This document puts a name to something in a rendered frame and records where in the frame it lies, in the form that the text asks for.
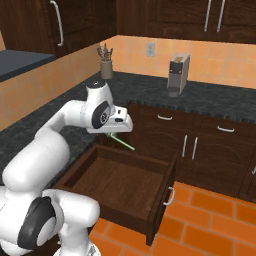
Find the grey utensil pot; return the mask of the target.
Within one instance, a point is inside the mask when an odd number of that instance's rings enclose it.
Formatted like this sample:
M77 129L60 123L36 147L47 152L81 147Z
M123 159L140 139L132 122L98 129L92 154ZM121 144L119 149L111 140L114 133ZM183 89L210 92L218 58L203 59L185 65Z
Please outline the grey utensil pot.
M111 79L113 77L113 65L112 61L102 61L101 66L101 78L102 79Z

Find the dark wood wall cupboard run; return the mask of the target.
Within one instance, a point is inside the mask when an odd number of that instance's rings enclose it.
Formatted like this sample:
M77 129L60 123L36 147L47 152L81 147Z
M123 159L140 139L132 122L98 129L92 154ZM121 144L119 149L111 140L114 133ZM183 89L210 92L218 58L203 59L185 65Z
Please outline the dark wood wall cupboard run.
M226 0L216 33L222 0L116 0L117 34L164 39L256 45L256 0Z

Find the green straw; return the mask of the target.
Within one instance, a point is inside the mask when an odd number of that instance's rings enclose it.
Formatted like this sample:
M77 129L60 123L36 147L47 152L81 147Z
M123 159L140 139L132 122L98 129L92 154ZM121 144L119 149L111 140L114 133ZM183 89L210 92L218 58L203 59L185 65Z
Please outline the green straw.
M129 144L127 144L126 142L124 142L123 140L119 139L114 133L110 133L110 137L117 141L118 143L122 144L123 146L127 147L128 149L135 151L135 148Z

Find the grey wall outlet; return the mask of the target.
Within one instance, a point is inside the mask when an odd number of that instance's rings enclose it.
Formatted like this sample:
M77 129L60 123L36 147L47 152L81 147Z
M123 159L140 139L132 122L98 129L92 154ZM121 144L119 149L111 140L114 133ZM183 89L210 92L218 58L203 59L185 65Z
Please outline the grey wall outlet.
M146 55L148 57L153 57L155 53L155 43L154 42L148 42L146 44Z

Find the dark kitchen utensils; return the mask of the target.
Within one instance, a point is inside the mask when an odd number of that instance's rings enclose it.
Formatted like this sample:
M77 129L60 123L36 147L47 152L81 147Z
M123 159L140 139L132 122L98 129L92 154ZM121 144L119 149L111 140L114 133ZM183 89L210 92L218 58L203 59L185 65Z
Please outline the dark kitchen utensils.
M108 49L107 44L104 44L104 47L99 46L97 48L97 52L102 61L110 61L112 58L113 49Z

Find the open dark wood drawer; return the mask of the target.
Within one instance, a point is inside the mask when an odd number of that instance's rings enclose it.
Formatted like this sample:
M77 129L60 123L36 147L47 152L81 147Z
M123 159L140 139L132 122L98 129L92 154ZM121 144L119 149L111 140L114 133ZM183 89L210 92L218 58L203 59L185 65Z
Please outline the open dark wood drawer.
M95 199L101 218L144 234L151 245L169 202L176 160L171 156L160 161L96 144L56 187Z

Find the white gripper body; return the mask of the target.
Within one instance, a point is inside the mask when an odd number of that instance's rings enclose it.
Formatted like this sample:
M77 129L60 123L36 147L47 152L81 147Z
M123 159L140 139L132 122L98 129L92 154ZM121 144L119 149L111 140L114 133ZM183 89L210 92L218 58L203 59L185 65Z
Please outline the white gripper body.
M87 132L90 134L99 134L99 133L123 133L131 132L133 130L133 122L130 117L127 117L122 122L107 122L99 129L87 129Z

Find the grey coffee machine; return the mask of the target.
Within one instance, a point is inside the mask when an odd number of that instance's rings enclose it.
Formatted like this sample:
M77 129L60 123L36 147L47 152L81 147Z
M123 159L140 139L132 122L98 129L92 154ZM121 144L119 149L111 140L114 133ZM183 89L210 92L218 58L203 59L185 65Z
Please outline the grey coffee machine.
M169 97L178 97L188 79L189 53L177 53L169 63L167 92Z

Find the dark wood drawer front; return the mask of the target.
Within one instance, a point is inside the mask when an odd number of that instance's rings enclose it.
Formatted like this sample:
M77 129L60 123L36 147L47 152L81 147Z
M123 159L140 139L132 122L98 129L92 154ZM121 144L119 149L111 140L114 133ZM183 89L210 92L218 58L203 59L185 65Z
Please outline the dark wood drawer front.
M221 136L223 138L238 139L244 142L254 143L256 142L256 124L249 124L245 122L224 120L221 118L206 117L203 116L200 119L200 130L210 133L212 135ZM235 128L235 132L228 133L219 131L217 125L232 129Z
M131 103L129 113L134 121L134 128L146 135L171 136L194 131L195 116L177 110ZM173 117L171 121L158 119L157 115Z

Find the dark wood wall cupboard door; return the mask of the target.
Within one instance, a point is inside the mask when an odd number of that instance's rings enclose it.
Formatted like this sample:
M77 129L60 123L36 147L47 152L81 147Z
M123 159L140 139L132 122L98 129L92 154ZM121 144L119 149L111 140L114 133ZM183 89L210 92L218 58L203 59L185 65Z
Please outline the dark wood wall cupboard door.
M55 0L62 20L60 42L50 0L0 0L0 32L8 50L60 58L117 34L116 0Z

